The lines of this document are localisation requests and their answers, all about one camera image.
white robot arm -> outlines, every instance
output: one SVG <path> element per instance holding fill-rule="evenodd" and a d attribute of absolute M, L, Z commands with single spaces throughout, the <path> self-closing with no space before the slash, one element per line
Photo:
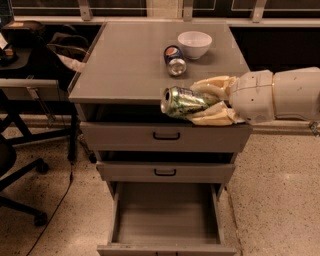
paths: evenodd
<path fill-rule="evenodd" d="M 229 103 L 249 124 L 274 119 L 320 121 L 320 69 L 248 72 L 231 86 Z"/>

floor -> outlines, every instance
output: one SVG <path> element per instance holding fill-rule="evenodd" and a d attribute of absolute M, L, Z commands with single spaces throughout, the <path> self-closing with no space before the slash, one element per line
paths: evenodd
<path fill-rule="evenodd" d="M 251 135 L 218 204 L 225 243 L 237 255 L 319 254 L 319 145 L 320 138 L 308 133 Z M 78 142 L 72 164 L 67 138 L 16 150 L 15 168 L 43 157 L 50 170 L 30 172 L 1 194 L 46 211 L 50 221 L 35 227 L 32 217 L 0 208 L 0 255 L 98 256 L 97 245 L 108 239 L 112 197 L 83 147 Z"/>

drawer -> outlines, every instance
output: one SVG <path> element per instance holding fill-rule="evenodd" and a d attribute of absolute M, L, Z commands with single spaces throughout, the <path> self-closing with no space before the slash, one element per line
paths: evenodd
<path fill-rule="evenodd" d="M 97 163 L 103 180 L 127 182 L 227 183 L 232 153 L 108 152 Z"/>
<path fill-rule="evenodd" d="M 203 127 L 82 122 L 81 129 L 94 151 L 241 152 L 251 133 L 248 125 Z"/>
<path fill-rule="evenodd" d="M 103 256 L 234 255 L 210 184 L 118 183 Z"/>

chair wheel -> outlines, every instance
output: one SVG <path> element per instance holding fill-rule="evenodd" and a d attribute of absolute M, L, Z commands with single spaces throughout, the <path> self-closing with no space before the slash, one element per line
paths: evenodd
<path fill-rule="evenodd" d="M 36 170 L 38 173 L 45 174 L 49 170 L 49 165 L 47 163 L 43 163 L 41 165 L 38 165 Z"/>
<path fill-rule="evenodd" d="M 47 224 L 47 220 L 48 220 L 47 214 L 42 212 L 39 215 L 34 216 L 34 225 L 37 227 L 43 226 Z"/>

office chair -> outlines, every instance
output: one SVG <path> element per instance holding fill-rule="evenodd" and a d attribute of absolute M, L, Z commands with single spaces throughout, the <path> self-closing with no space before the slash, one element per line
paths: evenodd
<path fill-rule="evenodd" d="M 17 154 L 12 145 L 6 140 L 5 137 L 0 134 L 0 177 L 6 174 L 14 165 L 17 158 Z M 0 180 L 0 192 L 13 182 L 21 178 L 23 175 L 31 171 L 33 168 L 39 173 L 46 173 L 48 171 L 48 164 L 46 164 L 42 158 L 38 158 L 32 163 L 22 167 L 20 170 L 10 174 L 9 176 Z M 23 205 L 12 201 L 8 198 L 0 196 L 0 207 L 4 206 L 17 211 L 25 212 L 34 216 L 34 225 L 41 226 L 47 223 L 47 214 L 37 209 L 31 208 L 27 205 Z"/>

